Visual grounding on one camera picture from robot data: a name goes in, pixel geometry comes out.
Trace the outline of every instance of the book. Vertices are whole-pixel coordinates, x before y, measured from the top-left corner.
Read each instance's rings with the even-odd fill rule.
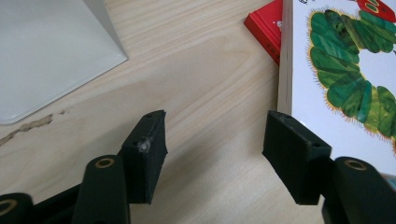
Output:
[[[396,175],[396,1],[283,3],[277,109]]]
[[[249,13],[244,21],[249,31],[278,65],[280,60],[282,2],[283,0],[274,0]]]

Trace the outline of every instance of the scuff mark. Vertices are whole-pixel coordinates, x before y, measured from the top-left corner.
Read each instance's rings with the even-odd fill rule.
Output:
[[[139,148],[139,152],[149,152],[151,147],[152,138],[142,137],[140,141],[137,143],[137,147]]]
[[[39,128],[44,125],[48,125],[52,122],[52,115],[48,115],[43,119],[35,120],[27,124],[23,124],[18,130],[9,133],[6,137],[0,139],[0,147],[7,143],[9,140],[13,139],[17,133],[27,133],[33,128]]]

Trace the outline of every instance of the light wood surface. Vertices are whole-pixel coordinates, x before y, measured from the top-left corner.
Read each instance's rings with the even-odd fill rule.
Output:
[[[169,154],[133,223],[323,223],[321,205],[295,204],[261,154],[278,67],[243,21],[268,2],[106,0],[129,61],[0,126],[0,194],[38,203],[75,186],[164,109]]]

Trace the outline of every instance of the black clamp jaw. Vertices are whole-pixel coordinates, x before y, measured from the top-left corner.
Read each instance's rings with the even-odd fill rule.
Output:
[[[332,148],[291,116],[269,111],[262,155],[297,204],[325,198],[326,224],[396,223],[396,194],[369,163],[330,159]]]
[[[167,149],[165,112],[145,115],[118,155],[90,161],[80,185],[33,205],[24,193],[0,196],[0,223],[130,223],[129,203],[151,203]]]

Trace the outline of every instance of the green caterpillar illustration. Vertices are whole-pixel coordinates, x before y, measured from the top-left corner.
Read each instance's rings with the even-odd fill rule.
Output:
[[[385,87],[375,87],[359,68],[359,52],[392,52],[396,26],[364,10],[360,20],[333,10],[310,18],[309,58],[328,104],[362,123],[370,133],[391,141],[396,153],[396,100]]]

